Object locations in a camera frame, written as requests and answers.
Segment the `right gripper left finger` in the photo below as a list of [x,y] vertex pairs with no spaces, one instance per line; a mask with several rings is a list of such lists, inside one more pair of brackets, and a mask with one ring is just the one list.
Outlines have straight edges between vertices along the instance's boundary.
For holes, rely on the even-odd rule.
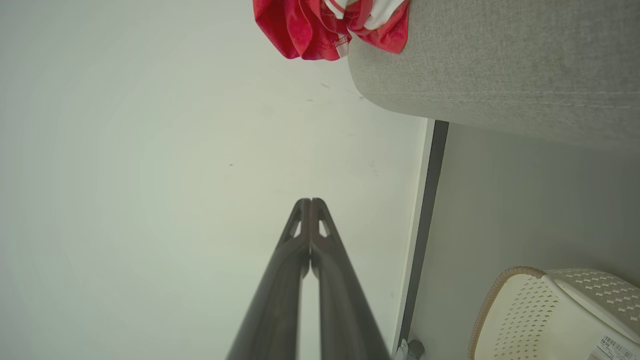
[[291,210],[228,360],[296,360],[301,284],[310,266],[311,199]]

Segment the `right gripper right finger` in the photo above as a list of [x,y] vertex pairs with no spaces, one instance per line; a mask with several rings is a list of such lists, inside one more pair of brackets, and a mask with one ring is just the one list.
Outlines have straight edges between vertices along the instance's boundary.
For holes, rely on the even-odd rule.
[[311,200],[310,256],[318,279],[323,360],[389,360],[361,283],[327,203]]

